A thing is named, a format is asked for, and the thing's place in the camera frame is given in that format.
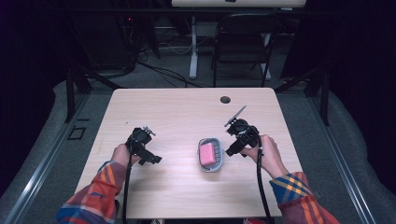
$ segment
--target pink sponge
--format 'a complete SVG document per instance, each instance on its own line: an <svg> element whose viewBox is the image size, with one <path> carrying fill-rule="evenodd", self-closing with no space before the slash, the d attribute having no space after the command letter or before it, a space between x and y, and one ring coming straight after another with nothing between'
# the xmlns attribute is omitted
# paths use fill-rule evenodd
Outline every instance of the pink sponge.
<svg viewBox="0 0 396 224"><path fill-rule="evenodd" d="M203 166L211 166L216 163L215 148L207 143L199 147L199 160Z"/></svg>

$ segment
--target chair leg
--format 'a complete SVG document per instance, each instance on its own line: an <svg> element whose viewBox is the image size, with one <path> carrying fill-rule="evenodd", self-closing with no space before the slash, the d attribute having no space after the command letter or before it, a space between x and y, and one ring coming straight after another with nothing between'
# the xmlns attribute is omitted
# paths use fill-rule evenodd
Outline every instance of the chair leg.
<svg viewBox="0 0 396 224"><path fill-rule="evenodd" d="M218 75L218 65L217 65L217 62L216 62L216 60L213 60L213 88L216 88L216 78L217 78L217 75Z"/></svg>
<svg viewBox="0 0 396 224"><path fill-rule="evenodd" d="M265 64L264 73L262 74L262 87L264 87L265 79L267 78L268 67L269 67L269 62L267 62L267 63Z"/></svg>
<svg viewBox="0 0 396 224"><path fill-rule="evenodd" d="M214 63L214 61L215 61L215 56L212 56L212 63L210 64L210 69L212 69L212 70L213 70L213 63Z"/></svg>

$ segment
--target wooden table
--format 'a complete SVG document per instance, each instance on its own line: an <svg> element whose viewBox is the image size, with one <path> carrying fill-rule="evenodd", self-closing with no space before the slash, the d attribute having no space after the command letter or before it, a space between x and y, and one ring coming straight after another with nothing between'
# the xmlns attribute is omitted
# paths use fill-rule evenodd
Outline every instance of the wooden table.
<svg viewBox="0 0 396 224"><path fill-rule="evenodd" d="M224 104L222 96L231 102ZM89 185L114 147L124 143L135 127L156 133L147 149L163 157L132 168L128 218L265 217L250 158L224 154L218 172L205 173L198 163L198 142L216 137L222 148L235 141L224 125L243 106L239 119L260 134L275 138L282 160L292 171L301 164L290 138L276 95L267 88L129 89L116 90L109 102L77 190ZM262 181L272 216L281 216L268 181ZM122 203L122 194L118 196Z"/></svg>

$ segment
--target shirt cuff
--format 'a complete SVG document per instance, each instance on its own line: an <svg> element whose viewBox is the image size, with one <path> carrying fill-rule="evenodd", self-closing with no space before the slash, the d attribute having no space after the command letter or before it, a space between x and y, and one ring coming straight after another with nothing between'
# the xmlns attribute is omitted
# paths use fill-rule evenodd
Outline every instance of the shirt cuff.
<svg viewBox="0 0 396 224"><path fill-rule="evenodd" d="M313 194L303 172L282 175L271 180L270 184L277 203L287 203Z"/></svg>
<svg viewBox="0 0 396 224"><path fill-rule="evenodd" d="M126 167L115 161L107 161L99 168L93 181L114 186L117 188L117 192L120 192L125 177Z"/></svg>

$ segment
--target black cable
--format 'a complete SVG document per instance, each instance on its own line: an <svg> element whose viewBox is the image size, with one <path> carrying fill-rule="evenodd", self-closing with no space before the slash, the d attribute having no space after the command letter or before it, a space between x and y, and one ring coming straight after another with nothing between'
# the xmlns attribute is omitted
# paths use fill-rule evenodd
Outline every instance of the black cable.
<svg viewBox="0 0 396 224"><path fill-rule="evenodd" d="M256 133L257 135L257 140L259 142L259 150L257 152L257 182L259 185L259 191L260 191L260 196L262 197L262 205L264 206L264 211L265 211L265 216L267 218L267 221L270 224L274 224L273 219L271 218L271 213L268 207L268 202L267 199L265 197L265 192L264 192L264 187L262 186L262 139L259 135L259 132L256 131L256 129L252 128L252 130Z"/></svg>
<svg viewBox="0 0 396 224"><path fill-rule="evenodd" d="M129 180L131 177L131 169L132 169L132 153L129 154L129 162L128 167L126 169L126 178L124 184L124 195L123 195L123 203L122 203L122 223L127 224L126 220L126 207L128 203L128 188L129 188Z"/></svg>
<svg viewBox="0 0 396 224"><path fill-rule="evenodd" d="M167 83L169 83L170 85L172 85L173 87L177 88L177 85L173 84L171 81L169 81L162 73L160 73L159 71L155 71L160 77L162 77L163 79L165 79L165 81Z"/></svg>
<svg viewBox="0 0 396 224"><path fill-rule="evenodd" d="M193 83L193 82L189 82L188 80L186 80L186 78L184 78L181 74L179 74L177 72L174 72L174 71L171 71L171 70L168 70L168 69L165 69L165 68L155 67L155 66L149 65L147 63L143 63L143 62L137 62L137 63L142 65L142 66L144 66L144 67L147 67L147 68L149 68L149 69L151 69L151 70L153 70L153 71L155 71L155 72L157 72L159 74L162 74L162 75L165 75L165 76L168 76L168 77L171 77L171 78L174 78L176 80L179 80L179 81L183 82L185 84L184 88L187 88L188 84L190 84L192 86L195 86L195 87L200 87L200 88L208 87L208 86L206 86L204 84L196 84L196 83Z"/></svg>

